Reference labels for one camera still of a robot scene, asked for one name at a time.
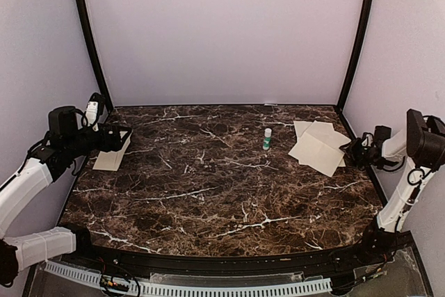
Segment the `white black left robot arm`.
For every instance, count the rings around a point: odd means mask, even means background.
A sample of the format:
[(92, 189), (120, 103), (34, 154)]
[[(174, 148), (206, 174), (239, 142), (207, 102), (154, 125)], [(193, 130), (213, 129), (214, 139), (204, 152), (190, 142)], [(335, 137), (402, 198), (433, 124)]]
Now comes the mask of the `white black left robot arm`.
[(1, 285), (11, 287), (20, 271), (59, 255), (70, 254), (83, 266), (93, 266), (98, 252), (90, 232), (65, 224), (26, 236), (6, 232), (32, 199), (54, 183), (80, 156), (91, 151), (118, 152), (132, 130), (99, 123), (99, 102), (88, 103), (85, 112), (62, 106), (49, 115), (49, 130), (31, 146), (21, 167), (1, 185)]

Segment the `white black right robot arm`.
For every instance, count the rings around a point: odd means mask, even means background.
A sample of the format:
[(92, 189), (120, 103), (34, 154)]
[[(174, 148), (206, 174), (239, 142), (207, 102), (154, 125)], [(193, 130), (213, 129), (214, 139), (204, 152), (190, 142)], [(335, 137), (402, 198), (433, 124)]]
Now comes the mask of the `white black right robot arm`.
[(426, 184), (444, 165), (444, 122), (433, 115), (409, 109), (406, 128), (396, 135), (391, 128), (375, 127), (340, 150), (358, 167), (375, 166), (385, 172), (403, 169), (387, 204), (378, 212), (362, 234), (355, 259), (369, 265), (377, 258), (384, 261), (397, 249), (398, 238), (407, 215)]

